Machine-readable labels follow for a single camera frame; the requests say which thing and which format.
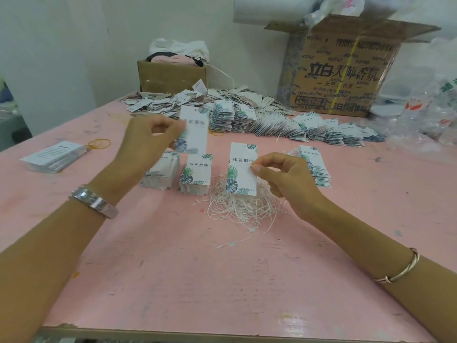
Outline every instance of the pink table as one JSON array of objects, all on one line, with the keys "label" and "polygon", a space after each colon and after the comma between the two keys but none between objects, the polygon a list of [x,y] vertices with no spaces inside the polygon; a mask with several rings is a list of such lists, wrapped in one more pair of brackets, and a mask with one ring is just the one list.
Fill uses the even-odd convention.
[{"label": "pink table", "polygon": [[[0,154],[0,251],[107,165],[129,119],[112,102]],[[213,171],[226,172],[231,141],[259,155],[300,143],[227,133],[209,135]],[[61,140],[109,138],[58,174],[27,171],[20,157]],[[373,227],[457,271],[455,168],[393,152],[310,142],[320,149],[331,189],[323,193]],[[382,162],[374,161],[381,157]],[[43,331],[71,337],[231,342],[271,337],[434,342],[339,247],[295,215],[280,216],[246,238],[246,229],[213,221],[195,196],[135,187],[84,252],[78,272]]]}]

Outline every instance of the open cardboard box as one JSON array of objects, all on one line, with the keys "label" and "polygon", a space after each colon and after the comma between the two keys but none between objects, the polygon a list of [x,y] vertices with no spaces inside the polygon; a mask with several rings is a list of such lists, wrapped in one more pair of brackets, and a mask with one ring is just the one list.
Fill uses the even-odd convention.
[{"label": "open cardboard box", "polygon": [[400,46],[434,25],[329,15],[312,29],[271,22],[290,34],[277,97],[290,109],[366,116]]},{"label": "open cardboard box", "polygon": [[138,75],[141,91],[151,93],[177,94],[192,86],[199,79],[206,84],[206,67],[168,65],[138,61]]}]

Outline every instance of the bangle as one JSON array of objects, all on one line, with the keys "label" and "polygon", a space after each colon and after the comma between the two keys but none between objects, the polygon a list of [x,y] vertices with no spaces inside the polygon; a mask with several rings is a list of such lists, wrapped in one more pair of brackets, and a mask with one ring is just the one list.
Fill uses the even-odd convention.
[{"label": "bangle", "polygon": [[394,281],[403,277],[406,273],[411,271],[413,269],[413,267],[419,262],[420,255],[415,248],[410,248],[410,249],[414,253],[414,258],[413,258],[413,261],[411,261],[411,263],[408,266],[406,266],[406,268],[403,271],[401,271],[399,274],[397,274],[396,276],[393,276],[391,278],[389,278],[388,276],[385,276],[384,278],[375,279],[375,281],[393,283]]}]

